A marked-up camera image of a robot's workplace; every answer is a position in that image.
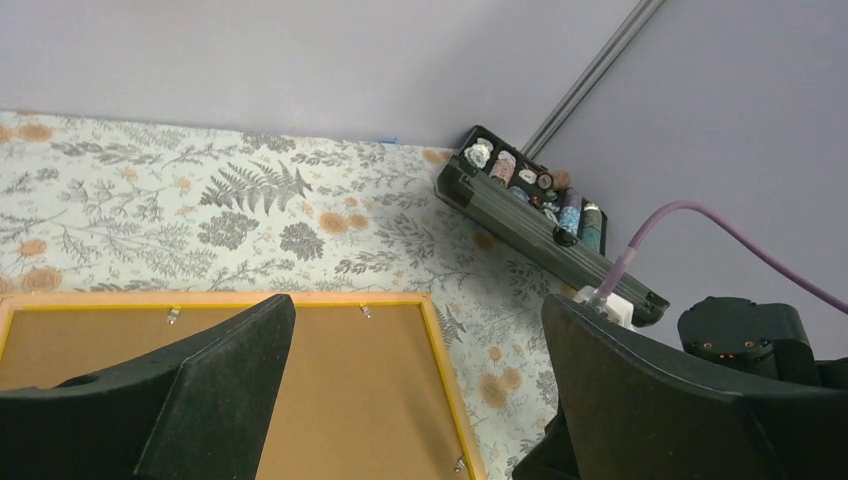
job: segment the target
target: floral tablecloth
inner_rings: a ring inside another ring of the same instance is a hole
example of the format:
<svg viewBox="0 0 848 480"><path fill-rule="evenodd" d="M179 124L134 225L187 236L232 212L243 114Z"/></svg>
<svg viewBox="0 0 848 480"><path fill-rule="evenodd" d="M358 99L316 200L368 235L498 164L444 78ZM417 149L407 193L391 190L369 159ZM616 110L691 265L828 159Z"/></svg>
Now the floral tablecloth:
<svg viewBox="0 0 848 480"><path fill-rule="evenodd" d="M434 196L448 157L0 112L0 293L430 292L505 478L554 412L539 311L567 287Z"/></svg>

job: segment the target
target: brown board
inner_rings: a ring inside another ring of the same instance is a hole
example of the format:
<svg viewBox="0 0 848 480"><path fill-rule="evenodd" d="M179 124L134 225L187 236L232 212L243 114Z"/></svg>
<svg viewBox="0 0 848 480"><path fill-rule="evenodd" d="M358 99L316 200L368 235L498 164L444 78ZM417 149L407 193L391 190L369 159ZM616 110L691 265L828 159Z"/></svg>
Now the brown board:
<svg viewBox="0 0 848 480"><path fill-rule="evenodd" d="M463 431L467 417L455 418L465 415L464 408L451 408L445 366L440 371L434 355L441 339L432 342L426 309L368 304L369 318L356 302L301 305L295 298L295 304L291 351L256 478L485 478L473 436ZM169 324L165 305L43 307L9 313L0 390L50 388L244 309L182 304ZM476 468L456 473L461 457Z"/></svg>

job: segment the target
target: wooden frame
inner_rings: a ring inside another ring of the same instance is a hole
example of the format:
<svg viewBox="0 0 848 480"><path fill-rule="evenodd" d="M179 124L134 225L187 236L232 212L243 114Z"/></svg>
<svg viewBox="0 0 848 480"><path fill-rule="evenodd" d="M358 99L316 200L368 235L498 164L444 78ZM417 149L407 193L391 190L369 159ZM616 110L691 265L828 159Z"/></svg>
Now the wooden frame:
<svg viewBox="0 0 848 480"><path fill-rule="evenodd" d="M0 296L0 361L15 312L22 310L239 308L255 305L276 292L93 292L41 293ZM289 293L298 308L368 305L418 305L430 346L453 415L465 465L472 480L488 478L465 411L459 384L441 335L436 310L426 293Z"/></svg>

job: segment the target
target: metal clip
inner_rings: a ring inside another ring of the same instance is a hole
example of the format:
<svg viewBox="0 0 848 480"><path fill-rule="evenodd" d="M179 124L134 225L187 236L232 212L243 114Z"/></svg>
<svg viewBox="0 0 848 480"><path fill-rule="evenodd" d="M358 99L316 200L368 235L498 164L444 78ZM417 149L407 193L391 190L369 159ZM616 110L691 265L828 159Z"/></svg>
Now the metal clip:
<svg viewBox="0 0 848 480"><path fill-rule="evenodd" d="M170 312L168 312L168 318L165 320L168 325L173 325L177 322L177 317L180 316L179 308L172 308Z"/></svg>

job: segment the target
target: gray wall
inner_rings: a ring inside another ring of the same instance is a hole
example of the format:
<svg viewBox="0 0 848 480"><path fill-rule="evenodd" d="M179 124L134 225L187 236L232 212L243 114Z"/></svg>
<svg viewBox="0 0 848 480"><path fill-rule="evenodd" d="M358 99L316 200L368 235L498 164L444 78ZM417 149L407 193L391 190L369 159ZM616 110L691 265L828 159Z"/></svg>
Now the gray wall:
<svg viewBox="0 0 848 480"><path fill-rule="evenodd" d="M520 146L636 3L4 0L0 108Z"/></svg>
<svg viewBox="0 0 848 480"><path fill-rule="evenodd" d="M540 155L607 210L610 257L657 207L714 207L848 299L848 2L668 0ZM692 212L667 217L631 271L673 308L708 295L796 306L819 356L848 355L848 316Z"/></svg>

